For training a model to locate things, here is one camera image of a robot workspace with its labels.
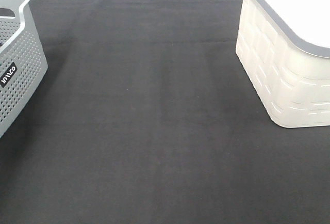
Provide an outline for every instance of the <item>white plastic storage box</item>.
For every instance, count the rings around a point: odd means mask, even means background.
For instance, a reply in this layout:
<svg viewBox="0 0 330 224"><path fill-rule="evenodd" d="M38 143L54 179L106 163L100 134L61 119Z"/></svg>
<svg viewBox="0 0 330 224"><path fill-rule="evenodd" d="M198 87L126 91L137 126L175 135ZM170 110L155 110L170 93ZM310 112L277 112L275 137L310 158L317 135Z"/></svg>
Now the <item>white plastic storage box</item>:
<svg viewBox="0 0 330 224"><path fill-rule="evenodd" d="M0 0L0 137L47 70L29 1Z"/></svg>
<svg viewBox="0 0 330 224"><path fill-rule="evenodd" d="M236 53L275 123L330 125L330 0L243 0Z"/></svg>

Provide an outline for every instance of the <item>gray plastic basket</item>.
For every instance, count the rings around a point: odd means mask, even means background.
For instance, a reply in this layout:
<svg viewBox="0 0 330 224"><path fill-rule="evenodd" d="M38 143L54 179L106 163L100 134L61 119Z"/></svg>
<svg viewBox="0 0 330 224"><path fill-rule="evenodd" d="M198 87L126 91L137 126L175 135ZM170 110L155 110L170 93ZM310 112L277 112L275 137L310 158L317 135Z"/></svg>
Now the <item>gray plastic basket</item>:
<svg viewBox="0 0 330 224"><path fill-rule="evenodd" d="M0 0L0 137L26 105L47 70L30 0Z"/></svg>

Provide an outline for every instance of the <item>basket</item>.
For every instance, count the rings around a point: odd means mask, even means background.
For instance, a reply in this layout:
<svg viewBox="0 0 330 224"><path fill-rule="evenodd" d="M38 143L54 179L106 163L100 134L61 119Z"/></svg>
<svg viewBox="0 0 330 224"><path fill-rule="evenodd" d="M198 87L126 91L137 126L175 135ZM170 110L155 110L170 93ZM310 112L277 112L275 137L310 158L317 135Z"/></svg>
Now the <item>basket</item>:
<svg viewBox="0 0 330 224"><path fill-rule="evenodd" d="M0 137L47 70L29 1L0 0Z"/></svg>
<svg viewBox="0 0 330 224"><path fill-rule="evenodd" d="M243 0L236 53L270 118L330 125L328 0Z"/></svg>

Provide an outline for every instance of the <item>black carpet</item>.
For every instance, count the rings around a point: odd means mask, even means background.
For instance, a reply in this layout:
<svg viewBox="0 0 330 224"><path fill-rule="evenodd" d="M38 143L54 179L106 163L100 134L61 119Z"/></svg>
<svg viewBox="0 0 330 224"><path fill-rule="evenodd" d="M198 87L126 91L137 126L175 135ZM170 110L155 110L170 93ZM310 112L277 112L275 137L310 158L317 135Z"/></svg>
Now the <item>black carpet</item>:
<svg viewBox="0 0 330 224"><path fill-rule="evenodd" d="M1 224L329 224L330 127L268 117L242 0L31 0L49 70L0 139Z"/></svg>

